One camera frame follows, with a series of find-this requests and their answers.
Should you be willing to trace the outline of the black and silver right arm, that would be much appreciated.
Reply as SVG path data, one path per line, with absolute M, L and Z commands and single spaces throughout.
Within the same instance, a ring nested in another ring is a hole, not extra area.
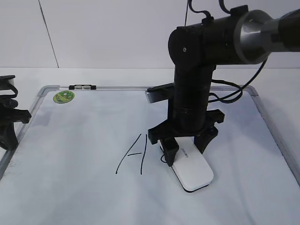
M 246 5 L 232 8 L 228 17 L 207 15 L 201 23 L 177 27 L 168 40 L 175 65 L 173 83 L 147 89 L 151 103 L 167 100 L 167 119 L 149 129 L 152 144 L 160 143 L 172 166 L 178 137 L 193 137 L 200 152 L 218 135 L 220 110 L 208 110 L 212 75 L 218 65 L 264 65 L 273 52 L 300 50 L 300 12 L 274 19 Z

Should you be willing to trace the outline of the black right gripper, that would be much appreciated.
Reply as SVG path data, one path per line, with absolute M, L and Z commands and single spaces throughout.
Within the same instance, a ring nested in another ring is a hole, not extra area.
M 208 144 L 218 135 L 215 123 L 223 123 L 225 114 L 219 109 L 167 119 L 148 130 L 152 144 L 160 140 L 165 161 L 172 166 L 178 152 L 178 143 L 174 137 L 194 137 L 194 145 L 201 154 Z

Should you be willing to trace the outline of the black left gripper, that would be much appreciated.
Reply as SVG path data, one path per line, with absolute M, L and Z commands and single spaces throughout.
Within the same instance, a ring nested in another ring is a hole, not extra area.
M 15 150 L 18 146 L 14 123 L 27 124 L 31 119 L 28 110 L 16 109 L 16 97 L 17 93 L 0 96 L 0 147 L 5 150 Z

